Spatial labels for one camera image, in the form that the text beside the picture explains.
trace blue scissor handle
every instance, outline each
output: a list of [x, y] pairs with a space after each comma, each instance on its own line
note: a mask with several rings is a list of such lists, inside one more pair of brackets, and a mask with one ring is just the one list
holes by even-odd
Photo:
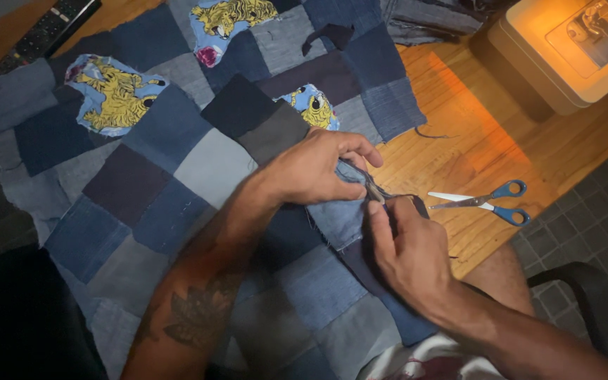
[[[521, 208], [503, 208], [496, 205], [492, 212], [516, 227], [525, 227], [532, 221], [532, 217], [527, 214], [527, 211], [522, 210]], [[513, 220], [514, 214], [520, 214], [522, 216], [522, 221], [520, 223]]]
[[[519, 191], [517, 193], [513, 193], [511, 190], [512, 184], [517, 184], [519, 186]], [[492, 192], [492, 199], [500, 198], [500, 197], [521, 197], [523, 194], [527, 192], [527, 184], [519, 179], [509, 180], [504, 183], [498, 189]]]

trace hand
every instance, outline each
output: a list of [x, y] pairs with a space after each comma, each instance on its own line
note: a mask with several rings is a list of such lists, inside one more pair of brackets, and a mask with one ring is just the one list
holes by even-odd
[[346, 183], [334, 174], [339, 158], [351, 160], [363, 170], [367, 170], [365, 159], [374, 167], [384, 163], [379, 151], [362, 134], [331, 132], [314, 126], [304, 140], [281, 153], [259, 173], [263, 188], [281, 203], [364, 198], [365, 186]]
[[388, 284], [418, 312], [428, 315], [446, 302], [458, 281], [452, 276], [443, 226], [419, 215], [409, 197], [386, 202], [397, 222], [393, 238], [388, 215], [379, 202], [367, 205], [374, 254]]

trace sewing machine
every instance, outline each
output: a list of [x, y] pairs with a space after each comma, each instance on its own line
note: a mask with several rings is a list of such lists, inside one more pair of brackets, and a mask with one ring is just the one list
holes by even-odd
[[608, 0], [522, 0], [488, 38], [558, 114], [608, 93]]

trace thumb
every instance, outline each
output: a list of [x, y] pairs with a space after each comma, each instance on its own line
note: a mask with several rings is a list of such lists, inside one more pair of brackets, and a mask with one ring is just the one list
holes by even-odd
[[388, 223], [388, 214], [384, 210], [384, 206], [377, 201], [369, 201], [367, 213], [374, 238], [374, 254], [378, 260], [390, 260], [395, 257], [396, 252], [393, 244], [393, 231]]
[[335, 200], [362, 200], [367, 195], [367, 189], [360, 183], [348, 183], [335, 177], [332, 195]]

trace yellow tiger illustration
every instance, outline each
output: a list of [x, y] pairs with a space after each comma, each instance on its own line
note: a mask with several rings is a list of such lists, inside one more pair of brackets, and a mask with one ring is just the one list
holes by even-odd
[[[297, 91], [292, 93], [292, 100], [290, 101], [292, 107], [295, 106], [295, 96], [304, 91], [306, 91], [306, 88], [300, 87]], [[301, 115], [304, 118], [304, 121], [309, 125], [327, 128], [330, 125], [330, 122], [337, 118], [332, 111], [330, 102], [325, 97], [325, 94], [318, 91], [316, 95], [309, 97], [308, 107], [302, 111]]]
[[203, 22], [206, 34], [220, 36], [221, 39], [229, 38], [234, 23], [238, 21], [248, 21], [249, 26], [255, 26], [278, 15], [274, 4], [266, 0], [221, 1], [210, 8], [197, 5], [191, 9], [191, 13]]
[[148, 84], [165, 86], [165, 82], [158, 79], [142, 83], [142, 76], [123, 72], [102, 62], [101, 58], [91, 59], [89, 63], [97, 66], [104, 79], [91, 78], [81, 72], [74, 81], [86, 83], [106, 97], [101, 104], [102, 111], [99, 114], [95, 109], [92, 109], [84, 115], [84, 120], [88, 121], [98, 131], [106, 127], [127, 128], [134, 126], [156, 99], [156, 95], [147, 95], [143, 98], [135, 97], [135, 89], [142, 89]]

